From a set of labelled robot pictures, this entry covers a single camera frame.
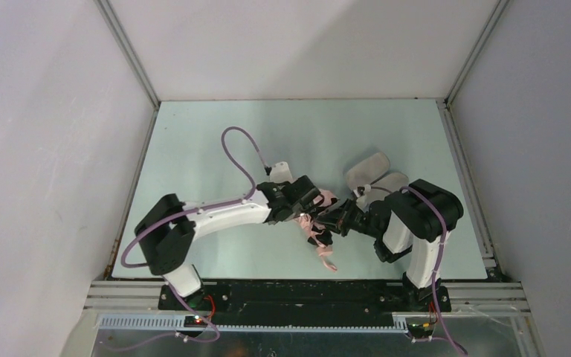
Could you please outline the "pink folding umbrella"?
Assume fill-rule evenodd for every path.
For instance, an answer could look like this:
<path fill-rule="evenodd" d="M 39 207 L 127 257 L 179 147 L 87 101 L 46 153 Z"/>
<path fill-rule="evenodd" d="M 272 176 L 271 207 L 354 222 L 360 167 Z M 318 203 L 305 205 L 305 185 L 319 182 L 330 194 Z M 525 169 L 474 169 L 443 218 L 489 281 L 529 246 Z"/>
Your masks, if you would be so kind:
<path fill-rule="evenodd" d="M 314 199 L 314 205 L 325 213 L 331 206 L 338 203 L 337 196 L 329 190 L 320 189 L 320 195 Z M 330 271 L 336 272 L 337 266 L 331 262 L 329 257 L 333 254 L 332 232 L 309 213 L 302 213 L 294 218 L 307 238 L 307 242 L 314 246 L 317 256 L 322 264 Z"/>

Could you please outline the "white oval storage case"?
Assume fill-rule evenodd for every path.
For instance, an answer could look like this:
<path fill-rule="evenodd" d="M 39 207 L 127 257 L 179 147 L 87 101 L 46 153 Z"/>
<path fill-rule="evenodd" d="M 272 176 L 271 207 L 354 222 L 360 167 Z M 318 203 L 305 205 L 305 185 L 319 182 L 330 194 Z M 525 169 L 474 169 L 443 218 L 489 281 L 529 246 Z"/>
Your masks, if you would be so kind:
<path fill-rule="evenodd" d="M 391 193 L 408 185 L 408 177 L 404 173 L 390 171 L 390 160 L 382 152 L 357 163 L 346 171 L 344 178 L 354 197 L 354 189 L 357 186 L 371 185 L 372 189 L 365 199 L 355 197 L 356 205 L 362 210 L 366 210 L 373 202 L 383 201 Z"/>

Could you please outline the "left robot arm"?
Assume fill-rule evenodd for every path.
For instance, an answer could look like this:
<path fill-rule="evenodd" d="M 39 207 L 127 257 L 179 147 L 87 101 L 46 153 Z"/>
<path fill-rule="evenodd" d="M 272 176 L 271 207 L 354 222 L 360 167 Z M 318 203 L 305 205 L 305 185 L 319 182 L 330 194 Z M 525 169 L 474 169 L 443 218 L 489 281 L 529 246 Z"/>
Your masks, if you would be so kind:
<path fill-rule="evenodd" d="M 195 266 L 186 261 L 197 239 L 240 225 L 312 221 L 336 201 L 308 176 L 293 182 L 265 181 L 241 199 L 202 206 L 189 207 L 175 194 L 167 194 L 137 224 L 129 247 L 139 246 L 149 272 L 163 277 L 177 295 L 188 298 L 203 288 Z"/>

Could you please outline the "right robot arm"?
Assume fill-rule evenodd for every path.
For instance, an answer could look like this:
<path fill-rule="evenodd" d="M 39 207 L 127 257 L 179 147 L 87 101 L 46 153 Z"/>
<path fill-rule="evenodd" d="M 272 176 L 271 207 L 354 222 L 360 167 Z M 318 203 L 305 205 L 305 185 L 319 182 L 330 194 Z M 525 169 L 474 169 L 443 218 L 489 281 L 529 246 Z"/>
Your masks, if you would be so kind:
<path fill-rule="evenodd" d="M 408 255 L 404 283 L 416 291 L 436 291 L 445 244 L 464 213 L 455 194 L 417 179 L 374 201 L 367 211 L 349 199 L 314 220 L 342 237 L 351 231 L 372 237 L 382 262 L 394 263 Z"/>

